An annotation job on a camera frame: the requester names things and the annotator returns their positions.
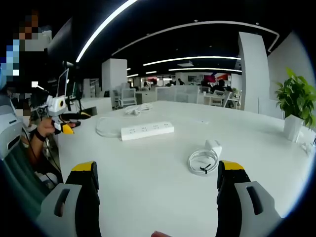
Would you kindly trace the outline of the person's left hand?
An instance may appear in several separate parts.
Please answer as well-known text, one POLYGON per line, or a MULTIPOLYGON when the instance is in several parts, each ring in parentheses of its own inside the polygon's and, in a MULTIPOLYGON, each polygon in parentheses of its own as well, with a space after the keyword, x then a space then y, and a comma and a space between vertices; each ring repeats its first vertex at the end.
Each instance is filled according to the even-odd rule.
POLYGON ((38 125, 37 130, 42 137, 47 137, 55 132, 51 118, 44 118, 38 125))

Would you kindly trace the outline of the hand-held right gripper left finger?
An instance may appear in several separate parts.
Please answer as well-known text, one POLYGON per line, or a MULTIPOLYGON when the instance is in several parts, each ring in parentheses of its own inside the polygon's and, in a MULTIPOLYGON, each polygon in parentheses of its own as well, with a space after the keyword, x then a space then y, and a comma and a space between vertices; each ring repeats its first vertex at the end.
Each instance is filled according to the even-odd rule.
POLYGON ((99 237, 97 163, 76 165, 42 201, 36 223, 45 237, 99 237))

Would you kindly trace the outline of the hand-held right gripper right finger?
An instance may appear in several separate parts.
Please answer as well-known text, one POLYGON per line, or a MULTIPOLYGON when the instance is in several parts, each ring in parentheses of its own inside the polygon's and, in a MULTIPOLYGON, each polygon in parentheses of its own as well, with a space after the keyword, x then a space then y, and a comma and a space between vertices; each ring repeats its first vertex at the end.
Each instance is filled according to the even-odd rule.
POLYGON ((282 222, 274 198, 240 164, 219 161, 217 189, 218 237, 266 237, 282 222))

